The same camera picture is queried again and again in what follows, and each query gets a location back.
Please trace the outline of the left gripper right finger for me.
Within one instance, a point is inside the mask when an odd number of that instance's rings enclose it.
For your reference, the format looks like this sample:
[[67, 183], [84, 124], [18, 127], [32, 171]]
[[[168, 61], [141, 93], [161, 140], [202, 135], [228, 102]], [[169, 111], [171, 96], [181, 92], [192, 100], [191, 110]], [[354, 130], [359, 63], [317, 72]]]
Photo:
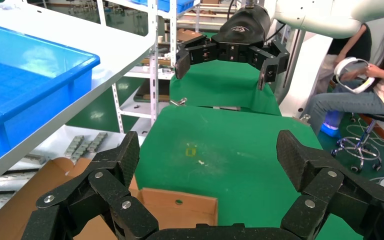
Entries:
[[334, 215], [363, 239], [384, 240], [384, 186], [350, 172], [327, 152], [301, 144], [289, 130], [278, 133], [276, 154], [300, 194], [282, 218], [282, 229], [314, 240]]

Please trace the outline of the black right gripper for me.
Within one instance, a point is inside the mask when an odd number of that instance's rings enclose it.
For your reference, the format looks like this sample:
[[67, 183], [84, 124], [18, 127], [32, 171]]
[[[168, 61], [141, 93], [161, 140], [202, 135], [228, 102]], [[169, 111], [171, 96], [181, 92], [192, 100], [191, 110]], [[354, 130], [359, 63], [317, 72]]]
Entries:
[[287, 70], [290, 53], [278, 40], [265, 44], [271, 19], [266, 9], [255, 4], [242, 7], [208, 38], [200, 35], [177, 46], [174, 72], [182, 79], [191, 65], [220, 60], [248, 63], [259, 70], [257, 89], [274, 82], [277, 74]]

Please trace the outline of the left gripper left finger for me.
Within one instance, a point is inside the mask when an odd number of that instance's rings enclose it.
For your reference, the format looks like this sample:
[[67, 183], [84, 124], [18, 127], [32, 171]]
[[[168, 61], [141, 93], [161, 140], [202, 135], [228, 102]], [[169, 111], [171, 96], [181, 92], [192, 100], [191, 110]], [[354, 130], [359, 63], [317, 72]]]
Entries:
[[119, 240], [145, 240], [157, 232], [157, 219], [129, 191], [139, 155], [138, 134], [129, 131], [80, 175], [39, 197], [21, 238], [72, 240], [98, 216]]

